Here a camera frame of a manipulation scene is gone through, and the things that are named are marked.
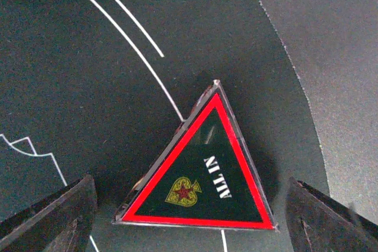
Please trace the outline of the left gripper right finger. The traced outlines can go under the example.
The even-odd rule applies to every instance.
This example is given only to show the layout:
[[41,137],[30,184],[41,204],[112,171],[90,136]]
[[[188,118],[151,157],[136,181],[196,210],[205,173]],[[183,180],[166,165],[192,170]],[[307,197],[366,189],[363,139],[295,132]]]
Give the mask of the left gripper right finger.
[[377,251],[377,225],[291,177],[285,216],[294,251]]

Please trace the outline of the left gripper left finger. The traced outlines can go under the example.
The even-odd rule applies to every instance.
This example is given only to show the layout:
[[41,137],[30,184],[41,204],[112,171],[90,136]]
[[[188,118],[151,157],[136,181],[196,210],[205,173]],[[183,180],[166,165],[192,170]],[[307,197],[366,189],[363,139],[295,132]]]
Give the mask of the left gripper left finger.
[[85,251],[97,210],[86,175],[1,222],[1,251]]

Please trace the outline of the red triangular dealer marker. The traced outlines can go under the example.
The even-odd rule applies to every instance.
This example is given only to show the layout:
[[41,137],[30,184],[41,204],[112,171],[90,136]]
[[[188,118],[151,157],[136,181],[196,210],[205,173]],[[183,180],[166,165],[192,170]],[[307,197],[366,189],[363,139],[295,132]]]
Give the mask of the red triangular dealer marker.
[[278,225],[219,80],[134,185],[114,224],[276,230]]

